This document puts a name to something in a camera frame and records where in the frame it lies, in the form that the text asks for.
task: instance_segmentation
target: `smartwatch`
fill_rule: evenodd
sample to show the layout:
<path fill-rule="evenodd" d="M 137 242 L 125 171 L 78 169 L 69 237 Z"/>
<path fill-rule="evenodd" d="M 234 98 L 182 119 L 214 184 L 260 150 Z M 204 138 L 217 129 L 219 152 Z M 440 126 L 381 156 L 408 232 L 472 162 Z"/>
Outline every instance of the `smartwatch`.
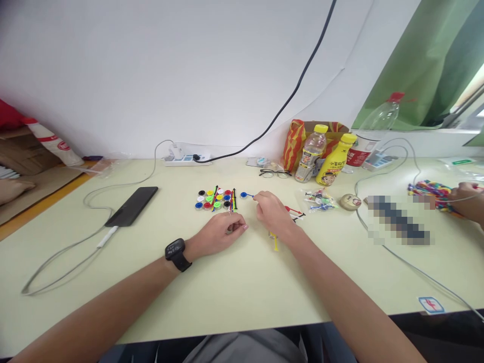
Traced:
<path fill-rule="evenodd" d="M 182 272 L 186 271 L 186 269 L 192 265 L 192 263 L 188 262 L 185 256 L 183 255 L 184 250 L 185 250 L 185 241 L 181 238 L 170 243 L 165 248 L 166 260 L 172 261 L 175 264 L 176 268 L 178 268 Z"/>

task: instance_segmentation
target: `plastic bottle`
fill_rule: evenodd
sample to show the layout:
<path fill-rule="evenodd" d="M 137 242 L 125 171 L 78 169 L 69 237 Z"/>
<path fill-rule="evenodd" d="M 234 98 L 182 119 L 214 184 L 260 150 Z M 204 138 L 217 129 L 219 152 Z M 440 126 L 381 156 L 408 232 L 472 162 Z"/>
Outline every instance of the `plastic bottle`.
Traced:
<path fill-rule="evenodd" d="M 314 126 L 314 132 L 306 139 L 302 149 L 301 160 L 294 179 L 300 183 L 307 183 L 313 176 L 313 168 L 316 161 L 323 155 L 326 147 L 325 132 L 328 130 L 326 125 Z"/>
<path fill-rule="evenodd" d="M 384 104 L 370 113 L 360 129 L 353 131 L 358 136 L 358 140 L 348 152 L 348 160 L 343 172 L 352 174 L 373 152 L 397 119 L 400 101 L 404 95 L 403 92 L 392 93 Z"/>
<path fill-rule="evenodd" d="M 24 117 L 21 121 L 29 127 L 30 131 L 32 131 L 41 144 L 52 154 L 59 157 L 66 166 L 84 164 L 84 161 L 71 150 L 64 140 L 60 139 L 52 131 L 39 124 L 36 119 Z"/>
<path fill-rule="evenodd" d="M 353 134 L 344 134 L 331 154 L 324 160 L 323 166 L 316 177 L 316 182 L 324 187 L 333 184 L 335 178 L 346 164 L 348 151 L 357 137 Z"/>

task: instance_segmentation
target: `smartphone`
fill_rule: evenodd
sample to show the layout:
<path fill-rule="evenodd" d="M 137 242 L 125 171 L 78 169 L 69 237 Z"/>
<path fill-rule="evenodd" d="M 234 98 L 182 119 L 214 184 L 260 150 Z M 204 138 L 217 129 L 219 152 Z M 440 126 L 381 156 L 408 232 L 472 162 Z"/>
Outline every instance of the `smartphone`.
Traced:
<path fill-rule="evenodd" d="M 125 203 L 112 215 L 104 225 L 105 227 L 127 227 L 133 224 L 136 217 L 146 207 L 155 195 L 158 187 L 138 188 Z"/>

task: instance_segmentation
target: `watch strap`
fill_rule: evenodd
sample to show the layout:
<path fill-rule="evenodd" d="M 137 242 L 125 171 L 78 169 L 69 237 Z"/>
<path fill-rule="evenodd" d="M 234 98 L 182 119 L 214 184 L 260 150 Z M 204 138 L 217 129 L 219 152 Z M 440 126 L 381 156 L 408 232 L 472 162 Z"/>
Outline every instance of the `watch strap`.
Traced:
<path fill-rule="evenodd" d="M 170 260 L 173 261 L 176 268 L 178 268 L 182 272 L 185 272 L 192 265 L 191 262 L 187 261 L 182 251 L 179 251 L 178 253 L 171 256 Z"/>

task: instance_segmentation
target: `watch face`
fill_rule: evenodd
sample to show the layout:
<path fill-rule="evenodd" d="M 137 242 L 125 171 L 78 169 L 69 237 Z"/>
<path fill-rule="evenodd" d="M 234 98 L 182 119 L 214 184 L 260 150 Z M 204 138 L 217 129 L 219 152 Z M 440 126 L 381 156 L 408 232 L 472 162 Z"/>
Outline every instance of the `watch face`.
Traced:
<path fill-rule="evenodd" d="M 169 259 L 178 251 L 183 251 L 184 249 L 185 249 L 185 242 L 183 241 L 183 239 L 179 238 L 175 242 L 172 242 L 168 246 L 166 246 L 165 258 Z"/>

